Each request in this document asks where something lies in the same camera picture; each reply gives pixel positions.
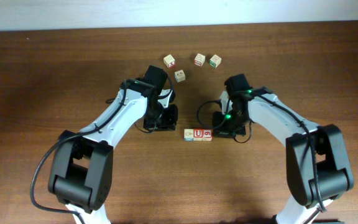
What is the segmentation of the red letter U block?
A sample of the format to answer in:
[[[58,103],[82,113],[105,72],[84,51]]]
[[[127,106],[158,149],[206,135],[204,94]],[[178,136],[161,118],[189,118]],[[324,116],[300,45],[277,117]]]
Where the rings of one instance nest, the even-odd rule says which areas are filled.
[[[193,130],[193,140],[202,141],[203,140],[203,129],[194,129]]]

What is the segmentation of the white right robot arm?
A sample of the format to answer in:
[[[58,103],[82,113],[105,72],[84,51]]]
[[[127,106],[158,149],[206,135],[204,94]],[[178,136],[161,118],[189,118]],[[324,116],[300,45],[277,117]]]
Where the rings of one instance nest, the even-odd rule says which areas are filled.
[[[244,74],[224,82],[213,114],[213,134],[236,139],[250,136],[254,123],[261,125],[285,146],[290,198],[273,217],[274,223],[313,223],[326,207],[354,186],[341,130],[320,126],[288,106],[266,87],[252,88]]]

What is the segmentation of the ice cream number four block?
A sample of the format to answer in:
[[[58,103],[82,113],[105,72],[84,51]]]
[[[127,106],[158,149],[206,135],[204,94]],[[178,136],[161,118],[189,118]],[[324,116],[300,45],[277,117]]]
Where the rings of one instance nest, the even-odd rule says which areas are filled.
[[[194,140],[194,129],[184,129],[184,140],[185,141]]]

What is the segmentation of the red number nine block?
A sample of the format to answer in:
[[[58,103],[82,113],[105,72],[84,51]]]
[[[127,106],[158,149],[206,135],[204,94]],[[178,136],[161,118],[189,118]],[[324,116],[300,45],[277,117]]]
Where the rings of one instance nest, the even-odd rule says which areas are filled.
[[[212,138],[213,138],[213,131],[211,129],[204,129],[203,130],[203,140],[211,141]]]

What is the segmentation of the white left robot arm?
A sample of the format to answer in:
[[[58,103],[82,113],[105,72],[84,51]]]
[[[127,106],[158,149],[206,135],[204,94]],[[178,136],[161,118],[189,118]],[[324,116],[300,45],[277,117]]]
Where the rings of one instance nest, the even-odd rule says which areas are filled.
[[[114,149],[138,119],[146,133],[173,131],[178,108],[170,78],[149,66],[141,78],[124,80],[117,97],[78,133],[64,131],[53,157],[48,191],[67,206],[77,223],[109,223],[104,202],[112,184]]]

